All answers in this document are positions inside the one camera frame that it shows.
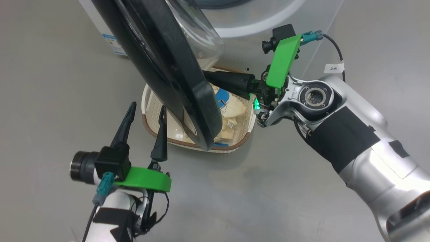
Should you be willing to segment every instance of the white plastic basket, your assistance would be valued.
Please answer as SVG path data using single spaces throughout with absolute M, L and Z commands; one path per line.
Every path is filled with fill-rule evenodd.
M 226 69 L 212 68 L 211 71 L 226 71 Z M 253 109 L 253 98 L 249 101 L 231 93 L 230 95 L 235 96 L 245 105 L 245 114 L 236 119 L 237 125 L 233 127 L 233 139 L 225 142 L 223 141 L 223 143 L 228 144 L 228 146 L 216 146 L 209 152 L 230 153 L 237 150 L 248 140 L 251 135 L 251 131 L 254 128 L 255 115 Z M 155 95 L 151 88 L 146 85 L 142 95 L 142 121 L 145 129 L 154 137 L 157 136 L 157 132 L 160 127 L 158 124 L 158 118 L 162 106 L 163 104 L 160 99 Z M 171 144 L 187 149 L 203 151 L 185 134 L 182 126 L 176 122 L 170 112 L 167 112 L 167 141 Z

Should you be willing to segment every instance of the gray floor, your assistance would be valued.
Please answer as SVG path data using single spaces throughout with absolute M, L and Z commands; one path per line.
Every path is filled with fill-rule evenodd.
M 430 170 L 428 9 L 424 0 L 345 0 L 330 34 L 348 83 Z M 2 241 L 74 241 L 95 187 L 70 180 L 70 159 L 110 142 L 144 81 L 76 0 L 1 1 L 0 20 Z M 336 55 L 324 42 L 305 77 L 323 75 L 328 60 Z M 291 123 L 254 130 L 228 155 L 170 146 L 170 210 L 139 241 L 382 241 L 366 205 Z M 154 141 L 136 119 L 134 165 L 149 163 Z

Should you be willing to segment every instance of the washing machine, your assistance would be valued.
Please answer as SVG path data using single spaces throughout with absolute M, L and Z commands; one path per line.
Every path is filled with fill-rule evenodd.
M 292 24 L 297 34 L 327 32 L 343 0 L 195 0 L 224 42 L 218 66 L 255 74 L 271 63 L 273 52 L 264 54 L 261 42 L 272 29 Z M 116 54 L 126 55 L 91 0 L 79 0 L 97 29 Z M 320 42 L 306 45 L 291 68 L 300 78 L 310 65 Z

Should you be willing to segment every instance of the connector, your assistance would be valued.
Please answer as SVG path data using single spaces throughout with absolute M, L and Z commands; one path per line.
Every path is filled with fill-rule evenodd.
M 112 185 L 115 181 L 115 175 L 112 172 L 105 172 L 101 178 L 100 184 L 97 187 L 97 193 L 92 199 L 94 205 L 102 206 L 108 196 Z
M 300 45 L 305 45 L 309 42 L 315 41 L 315 40 L 322 40 L 324 38 L 323 32 L 321 30 L 312 32 L 306 32 L 301 35 L 302 41 L 300 42 Z

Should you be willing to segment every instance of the robotic arm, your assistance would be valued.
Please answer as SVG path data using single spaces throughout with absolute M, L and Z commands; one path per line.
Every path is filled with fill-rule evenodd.
M 100 152 L 79 151 L 70 164 L 73 180 L 98 186 L 83 242 L 132 242 L 133 238 L 149 232 L 169 209 L 167 192 L 170 192 L 172 180 L 168 172 L 161 172 L 159 165 L 167 160 L 166 107 L 161 108 L 160 129 L 148 168 L 133 167 L 128 157 L 126 142 L 135 112 L 136 102 L 133 102 L 110 146 L 103 147 Z M 164 193 L 167 199 L 166 211 L 159 219 L 157 212 L 151 214 L 157 192 Z
M 429 173 L 388 132 L 382 114 L 344 81 L 334 75 L 314 81 L 290 75 L 298 47 L 307 43 L 306 34 L 316 35 L 295 35 L 291 25 L 273 30 L 270 42 L 263 41 L 263 50 L 275 55 L 261 81 L 249 74 L 228 78 L 228 73 L 205 72 L 205 76 L 243 98 L 254 93 L 259 126 L 292 120 L 305 143 L 328 160 L 369 206 L 385 241 L 429 241 Z

